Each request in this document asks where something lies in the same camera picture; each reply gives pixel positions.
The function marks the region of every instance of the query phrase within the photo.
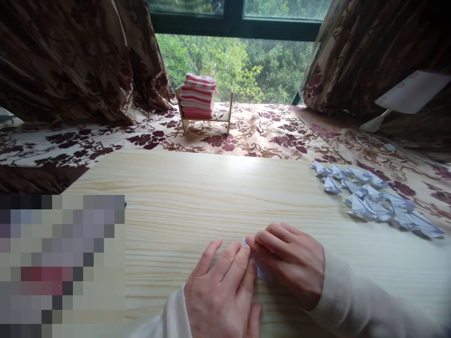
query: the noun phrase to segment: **white cable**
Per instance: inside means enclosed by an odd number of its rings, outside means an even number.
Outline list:
[[[368,150],[371,150],[371,151],[373,151],[373,152],[375,152],[375,153],[378,153],[378,154],[381,154],[381,155],[391,155],[391,154],[393,154],[393,153],[395,152],[395,151],[393,150],[393,151],[391,151],[391,152],[384,152],[384,153],[383,153],[383,152],[381,152],[381,151],[379,151],[379,150],[374,150],[374,149],[372,149],[372,148],[370,148],[370,147],[368,147],[368,146],[365,146],[365,145],[363,144],[363,142],[360,140],[361,137],[368,137],[368,138],[372,139],[374,142],[379,143],[379,144],[382,144],[382,146],[384,146],[385,143],[382,143],[382,142],[378,141],[378,140],[375,138],[375,137],[383,138],[383,137],[381,137],[381,136],[367,134],[367,133],[365,133],[363,130],[360,130],[360,131],[362,132],[362,134],[356,135],[356,140],[357,140],[357,142],[358,142],[363,148],[366,148],[366,149],[368,149]]]
[[[425,163],[427,163],[427,164],[434,165],[434,166],[436,166],[436,167],[439,167],[439,168],[445,169],[446,171],[449,171],[449,168],[448,168],[448,167],[446,167],[446,166],[444,166],[444,165],[442,165],[442,164],[440,164],[440,163],[434,162],[434,161],[426,161],[424,158],[420,158],[420,157],[418,157],[418,156],[416,156],[416,155],[414,155],[414,154],[408,152],[408,151],[405,150],[403,147],[397,145],[396,143],[390,141],[389,139],[387,139],[387,138],[385,138],[385,137],[378,136],[378,135],[374,135],[374,134],[367,134],[366,132],[364,132],[364,131],[362,130],[362,128],[360,128],[360,132],[361,132],[362,134],[356,135],[356,140],[357,140],[357,142],[358,142],[362,147],[364,147],[364,148],[366,148],[366,149],[369,149],[369,150],[371,150],[371,151],[374,151],[375,153],[382,154],[382,155],[391,155],[391,154],[393,154],[393,153],[395,152],[395,150],[393,150],[393,151],[391,151],[391,152],[383,153],[383,152],[380,152],[380,151],[378,151],[378,150],[371,149],[370,147],[365,146],[365,145],[360,141],[360,137],[365,136],[365,137],[368,137],[368,138],[372,139],[372,140],[375,141],[376,143],[382,144],[383,146],[386,145],[386,143],[382,143],[382,142],[380,142],[379,140],[376,139],[376,138],[381,138],[381,139],[387,141],[389,144],[395,146],[395,147],[398,148],[399,150],[405,152],[407,155],[410,155],[410,156],[412,156],[412,157],[415,157],[416,159],[418,159],[418,160],[420,160],[420,161],[422,161],[422,162],[425,162]]]

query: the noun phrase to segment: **pixelated area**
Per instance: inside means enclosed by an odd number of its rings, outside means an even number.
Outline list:
[[[123,316],[124,219],[124,195],[0,196],[0,337]]]

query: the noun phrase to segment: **white sweater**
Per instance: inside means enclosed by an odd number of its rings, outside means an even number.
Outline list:
[[[325,250],[321,299],[307,313],[339,337],[446,337],[444,328],[390,296],[376,283],[357,276],[349,265]],[[144,323],[130,338],[191,338],[183,287],[172,294],[163,313]]]

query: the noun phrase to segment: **stack of folded towels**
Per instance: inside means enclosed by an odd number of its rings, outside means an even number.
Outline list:
[[[192,118],[213,118],[215,91],[214,78],[187,73],[179,95],[183,115]]]

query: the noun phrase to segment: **white paper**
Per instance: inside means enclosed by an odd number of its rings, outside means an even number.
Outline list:
[[[310,168],[316,169],[316,176],[329,176],[330,170],[326,168],[323,164],[315,162]]]
[[[342,193],[341,189],[337,186],[337,184],[330,176],[327,176],[324,179],[324,191],[335,195]]]
[[[333,166],[331,166],[329,168],[329,170],[331,171],[330,176],[337,178],[337,179],[342,179],[342,178],[348,178],[349,174],[344,171],[343,169],[341,169],[338,165],[334,164]]]
[[[408,230],[415,230],[417,228],[409,214],[405,213],[394,205],[392,207],[393,211],[395,212],[396,218],[390,222],[391,225]]]
[[[348,197],[346,197],[343,202],[344,204],[346,204],[348,207],[352,206],[352,199],[354,198],[354,194],[349,195]]]
[[[365,169],[354,169],[354,168],[348,168],[346,172],[352,174],[355,176],[356,179],[360,180],[361,182],[368,183],[372,180],[372,176],[369,174],[368,170]]]
[[[377,191],[369,184],[365,184],[362,188],[364,188],[367,191],[367,196],[371,198],[374,202],[381,202],[385,198],[383,193]]]
[[[368,171],[368,173],[372,177],[372,181],[371,181],[372,185],[374,185],[376,188],[388,188],[387,182],[385,182],[383,179],[377,177],[375,174],[373,174],[370,171]]]
[[[354,195],[352,197],[352,210],[347,212],[351,216],[363,218],[366,221],[373,221],[377,219],[377,214],[365,205],[363,201]]]
[[[431,222],[429,222],[426,218],[417,215],[416,213],[408,214],[418,228],[418,230],[425,236],[429,238],[443,238],[445,232],[437,228]]]
[[[403,199],[402,197],[392,195],[388,192],[386,192],[384,195],[393,206],[395,206],[399,209],[413,211],[416,208],[415,204],[413,204],[412,202],[410,202],[408,200]]]
[[[243,238],[241,242],[243,244],[246,244],[246,239]],[[251,252],[250,257],[255,260],[255,264],[257,265],[257,278],[272,281],[272,275],[269,273],[269,270],[266,268],[265,265],[263,265],[263,263],[257,257],[257,255]]]
[[[378,203],[373,202],[371,199],[364,197],[363,202],[377,214],[377,219],[380,222],[390,222],[393,220],[393,212],[387,210]]]
[[[360,198],[363,198],[368,193],[363,187],[359,187],[358,185],[344,179],[342,180],[342,187],[348,189]]]

